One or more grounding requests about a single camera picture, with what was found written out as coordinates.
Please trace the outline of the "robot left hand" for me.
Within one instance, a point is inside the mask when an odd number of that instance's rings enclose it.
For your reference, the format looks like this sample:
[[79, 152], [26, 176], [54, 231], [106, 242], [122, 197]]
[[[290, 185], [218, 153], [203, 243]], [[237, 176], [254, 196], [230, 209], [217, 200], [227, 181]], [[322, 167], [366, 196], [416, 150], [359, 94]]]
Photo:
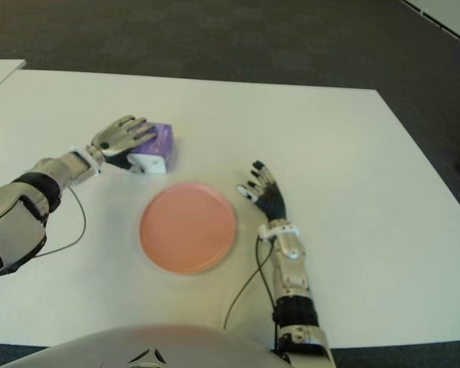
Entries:
[[131, 115], [115, 120], [99, 131], [91, 140], [88, 149], [94, 156], [101, 156], [102, 162], [125, 170], [140, 171], [138, 165], [128, 160], [128, 155], [157, 136], [154, 123], [145, 117]]

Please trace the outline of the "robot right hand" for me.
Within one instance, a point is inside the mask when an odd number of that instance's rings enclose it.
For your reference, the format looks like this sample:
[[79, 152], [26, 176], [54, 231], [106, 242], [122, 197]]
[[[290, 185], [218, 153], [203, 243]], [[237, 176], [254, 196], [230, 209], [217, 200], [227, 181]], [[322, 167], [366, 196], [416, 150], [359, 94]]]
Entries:
[[269, 222], [286, 220], [285, 200], [278, 182], [269, 168], [262, 161], [256, 160], [252, 163], [250, 173], [255, 178], [255, 181], [247, 181], [244, 185], [237, 185], [237, 192], [252, 202], [266, 216]]

